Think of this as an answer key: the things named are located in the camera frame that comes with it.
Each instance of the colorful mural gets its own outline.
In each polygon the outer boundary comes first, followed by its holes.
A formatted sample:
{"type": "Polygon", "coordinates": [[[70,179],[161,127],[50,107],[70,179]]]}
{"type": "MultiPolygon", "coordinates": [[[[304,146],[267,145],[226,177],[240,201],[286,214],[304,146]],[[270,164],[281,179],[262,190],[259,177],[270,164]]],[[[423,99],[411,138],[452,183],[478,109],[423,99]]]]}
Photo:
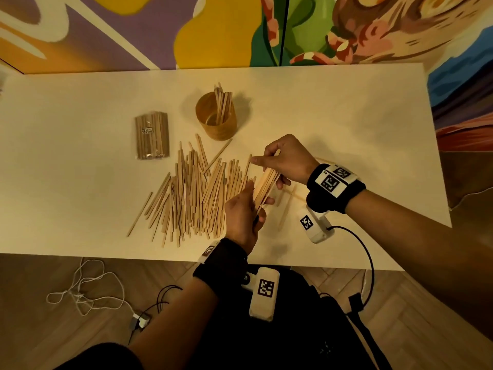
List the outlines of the colorful mural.
{"type": "Polygon", "coordinates": [[[0,59],[22,73],[422,62],[439,149],[493,152],[493,0],[0,0],[0,59]]]}

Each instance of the forearm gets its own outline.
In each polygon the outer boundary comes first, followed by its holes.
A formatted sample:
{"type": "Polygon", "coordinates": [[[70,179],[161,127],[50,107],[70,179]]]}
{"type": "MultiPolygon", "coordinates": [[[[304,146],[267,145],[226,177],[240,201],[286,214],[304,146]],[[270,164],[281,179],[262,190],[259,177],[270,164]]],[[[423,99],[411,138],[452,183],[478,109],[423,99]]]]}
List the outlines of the forearm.
{"type": "MultiPolygon", "coordinates": [[[[475,312],[490,309],[493,251],[487,246],[367,190],[349,201],[346,213],[405,271],[471,323],[475,312]]],[[[490,337],[491,325],[488,334],[483,330],[490,337]]]]}
{"type": "Polygon", "coordinates": [[[219,299],[193,278],[130,345],[146,370],[183,368],[197,346],[219,299]]]}

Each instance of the person's right hand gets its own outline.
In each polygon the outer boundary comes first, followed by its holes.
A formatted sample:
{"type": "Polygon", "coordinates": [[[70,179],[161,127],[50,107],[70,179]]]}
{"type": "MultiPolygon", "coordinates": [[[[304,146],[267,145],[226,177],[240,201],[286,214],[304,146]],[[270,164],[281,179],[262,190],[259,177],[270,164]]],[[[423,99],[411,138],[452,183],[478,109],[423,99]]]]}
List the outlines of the person's right hand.
{"type": "Polygon", "coordinates": [[[282,189],[284,184],[290,186],[290,179],[306,184],[313,170],[320,164],[291,134],[271,142],[265,147],[264,155],[252,157],[251,162],[262,166],[264,171],[267,167],[279,171],[281,176],[276,182],[278,189],[282,189]],[[278,149],[280,154],[274,156],[278,149]]]}

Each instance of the black wristband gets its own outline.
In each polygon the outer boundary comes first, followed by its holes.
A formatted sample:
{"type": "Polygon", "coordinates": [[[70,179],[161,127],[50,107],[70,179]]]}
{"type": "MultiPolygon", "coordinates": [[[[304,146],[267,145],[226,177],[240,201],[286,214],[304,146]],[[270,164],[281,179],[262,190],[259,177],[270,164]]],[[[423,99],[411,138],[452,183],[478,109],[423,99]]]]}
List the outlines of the black wristband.
{"type": "Polygon", "coordinates": [[[193,276],[204,281],[219,298],[223,298],[232,289],[240,287],[247,273],[247,256],[242,247],[224,238],[204,263],[195,269],[193,276]]]}
{"type": "MultiPolygon", "coordinates": [[[[320,176],[322,171],[329,166],[329,164],[320,164],[315,168],[315,170],[313,170],[312,174],[310,175],[310,178],[307,182],[307,187],[310,190],[310,193],[307,196],[307,204],[310,209],[317,212],[335,210],[342,214],[345,214],[348,202],[362,190],[366,189],[366,186],[361,180],[355,180],[351,184],[348,184],[338,197],[335,197],[328,190],[326,190],[316,182],[316,179],[320,176]]],[[[340,178],[337,178],[333,174],[331,176],[339,180],[341,184],[346,184],[343,183],[340,178]]]]}

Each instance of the white sensor device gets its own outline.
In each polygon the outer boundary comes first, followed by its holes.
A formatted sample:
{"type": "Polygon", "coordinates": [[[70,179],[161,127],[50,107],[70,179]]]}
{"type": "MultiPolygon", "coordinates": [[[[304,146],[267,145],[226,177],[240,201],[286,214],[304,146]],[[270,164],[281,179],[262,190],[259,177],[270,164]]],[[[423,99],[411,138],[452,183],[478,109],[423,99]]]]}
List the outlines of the white sensor device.
{"type": "Polygon", "coordinates": [[[252,292],[250,317],[271,322],[274,319],[280,274],[269,267],[259,267],[257,275],[247,273],[250,281],[242,287],[252,292]]]}
{"type": "Polygon", "coordinates": [[[332,225],[325,217],[327,214],[326,211],[318,213],[311,210],[307,205],[304,205],[298,210],[297,214],[305,234],[312,243],[318,244],[334,234],[334,229],[327,230],[332,225]]]}

